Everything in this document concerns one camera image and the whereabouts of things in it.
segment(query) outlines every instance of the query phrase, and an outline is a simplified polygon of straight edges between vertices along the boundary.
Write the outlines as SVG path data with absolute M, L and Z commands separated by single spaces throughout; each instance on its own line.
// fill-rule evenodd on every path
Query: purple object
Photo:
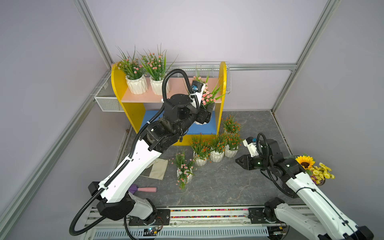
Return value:
M 135 194 L 135 192 L 157 192 L 157 187 L 137 187 L 136 184 L 132 184 L 128 191 L 132 194 Z

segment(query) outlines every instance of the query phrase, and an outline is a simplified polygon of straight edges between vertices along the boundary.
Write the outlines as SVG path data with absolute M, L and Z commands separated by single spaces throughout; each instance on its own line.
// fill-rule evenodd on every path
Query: vent grille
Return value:
M 144 228 L 131 229 L 133 237 L 145 239 L 153 237 L 143 237 Z M 269 236 L 267 227 L 184 227 L 184 228 L 164 228 L 156 238 L 222 238 L 222 237 L 267 237 Z M 127 239 L 128 235 L 124 229 L 98 229 L 94 235 L 94 240 L 103 239 Z

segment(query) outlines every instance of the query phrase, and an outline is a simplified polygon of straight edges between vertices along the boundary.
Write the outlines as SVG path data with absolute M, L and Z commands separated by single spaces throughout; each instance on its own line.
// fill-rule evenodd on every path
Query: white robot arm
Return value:
M 170 76 L 181 73 L 184 77 L 189 94 L 175 94 L 167 99 L 166 84 Z M 162 93 L 163 106 L 153 118 L 140 129 L 134 139 L 131 152 L 119 166 L 104 180 L 92 182 L 88 189 L 92 194 L 91 199 L 80 209 L 70 225 L 70 234 L 82 234 L 94 227 L 105 218 L 119 220 L 126 216 L 139 217 L 144 224 L 155 222 L 157 209 L 149 199 L 141 199 L 128 192 L 131 184 L 139 174 L 158 158 L 169 146 L 182 141 L 189 127 L 196 121 L 209 122 L 213 104 L 206 109 L 200 108 L 202 93 L 205 84 L 193 81 L 189 83 L 187 74 L 180 69 L 172 70 L 164 78 Z M 164 111 L 164 115 L 157 121 L 155 119 Z M 87 207 L 98 199 L 97 209 L 102 216 L 89 226 L 76 231 L 76 222 Z
M 266 170 L 279 190 L 290 197 L 300 197 L 320 221 L 318 223 L 310 220 L 283 200 L 274 198 L 264 205 L 265 219 L 268 222 L 285 222 L 310 240 L 373 239 L 373 234 L 367 227 L 357 226 L 325 196 L 295 159 L 283 158 L 275 140 L 266 139 L 260 133 L 257 139 L 249 137 L 245 141 L 244 145 L 251 148 L 251 154 L 241 156 L 236 162 L 246 170 Z M 276 183 L 272 174 L 286 184 L 285 190 Z

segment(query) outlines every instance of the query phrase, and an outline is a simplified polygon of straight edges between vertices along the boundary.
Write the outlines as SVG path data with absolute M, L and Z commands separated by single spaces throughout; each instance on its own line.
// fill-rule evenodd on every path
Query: yellow shelf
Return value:
M 177 93 L 187 93 L 186 88 L 184 87 L 184 79 L 180 78 L 170 78 L 170 84 L 171 84 L 171 91 L 167 95 L 167 97 L 171 97 L 174 94 Z M 160 103 L 162 96 L 155 95 L 151 89 L 151 85 L 149 83 L 149 79 L 147 79 L 148 84 L 148 91 L 143 94 L 131 94 L 130 90 L 128 89 L 128 85 L 126 83 L 125 74 L 117 69 L 116 64 L 112 65 L 112 74 L 111 74 L 111 83 L 113 91 L 123 108 L 125 114 L 127 115 L 129 121 L 132 124 L 133 129 L 135 132 L 139 132 L 140 127 L 142 125 L 144 115 L 146 113 L 146 109 L 144 107 L 143 103 Z M 218 96 L 225 93 L 225 90 L 227 88 L 227 66 L 225 62 L 221 62 L 220 69 L 219 69 L 219 76 L 218 78 L 210 78 L 208 81 L 209 90 L 212 90 L 216 83 L 217 85 L 221 85 L 221 91 L 217 94 Z M 217 101 L 215 103 L 215 111 L 213 112 L 215 114 L 215 117 L 212 119 L 215 119 L 216 121 L 216 134 L 218 134 L 219 128 L 220 128 L 220 122 L 221 122 L 221 116 L 223 112 L 224 107 L 224 100 L 225 95 L 221 98 L 221 100 Z M 188 146 L 192 143 L 192 136 L 193 134 L 187 134 L 183 137 L 182 142 L 177 142 L 174 145 L 178 146 Z M 204 139 L 209 139 L 213 134 L 205 134 L 203 135 Z

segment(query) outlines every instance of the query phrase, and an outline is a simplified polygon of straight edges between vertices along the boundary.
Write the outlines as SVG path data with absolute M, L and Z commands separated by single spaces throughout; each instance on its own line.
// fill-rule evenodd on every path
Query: potted plant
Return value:
M 319 163 L 319 166 L 314 166 L 315 160 L 304 153 L 303 156 L 298 156 L 296 161 L 303 166 L 306 172 L 311 176 L 312 181 L 317 185 L 321 186 L 325 183 L 325 179 L 335 179 L 333 174 L 328 171 L 332 171 L 329 167 L 323 163 Z
M 155 53 L 151 53 L 150 51 L 149 53 L 147 53 L 144 50 L 144 52 L 146 53 L 146 55 L 141 55 L 141 63 L 144 66 L 144 68 L 147 70 L 147 72 L 150 74 L 149 81 L 151 83 L 152 90 L 156 95 L 163 95 L 162 93 L 163 80 L 166 76 L 166 72 L 173 65 L 176 59 L 168 68 L 166 68 L 167 50 L 161 51 L 161 45 L 160 45 L 160 50 L 159 50 L 159 47 L 157 47 L 157 55 L 155 55 Z M 166 85 L 166 93 L 169 93 L 169 91 L 170 91 L 170 86 L 168 81 Z
M 208 87 L 205 87 L 205 89 L 203 91 L 202 98 L 201 98 L 201 102 L 200 102 L 200 108 L 201 109 L 205 109 L 207 112 L 212 113 L 213 108 L 214 108 L 214 103 L 216 102 L 216 100 L 220 99 L 221 97 L 223 97 L 225 95 L 225 93 L 224 93 L 223 95 L 216 97 L 217 93 L 219 93 L 219 91 L 220 91 L 220 87 L 221 87 L 221 85 L 219 87 L 217 87 L 217 85 L 216 85 L 211 93 L 208 91 Z M 206 124 L 206 122 L 201 124 L 197 121 L 195 121 L 195 123 L 197 125 Z
M 184 189 L 185 185 L 191 182 L 193 177 L 193 165 L 194 161 L 187 161 L 185 159 L 185 153 L 179 152 L 176 154 L 176 166 L 177 166 L 177 183 L 176 185 L 180 185 L 180 189 Z
M 210 146 L 210 158 L 214 162 L 220 162 L 224 157 L 224 149 L 226 145 L 226 139 L 223 134 L 220 134 L 211 139 Z
M 126 56 L 123 51 L 118 48 L 121 56 L 121 61 L 117 63 L 118 69 L 125 73 L 125 79 L 131 93 L 142 94 L 148 90 L 147 81 L 145 79 L 145 68 L 139 64 L 139 59 L 135 58 L 136 48 L 133 52 L 133 57 L 127 52 Z
M 202 139 L 202 135 L 199 137 L 192 136 L 193 158 L 198 166 L 203 166 L 207 163 L 210 155 L 209 141 Z
M 309 170 L 312 172 L 311 179 L 317 186 L 324 185 L 325 179 L 335 179 L 335 176 L 328 172 L 332 171 L 332 169 L 322 163 L 319 163 L 319 165 L 320 167 L 313 166 L 309 168 Z
M 225 156 L 226 157 L 234 157 L 241 146 L 242 139 L 240 138 L 240 134 L 225 134 L 225 138 L 227 140 L 227 144 L 225 145 Z
M 238 133 L 240 128 L 240 123 L 237 123 L 237 121 L 235 121 L 235 117 L 232 115 L 229 115 L 229 118 L 223 121 L 223 129 L 225 134 Z

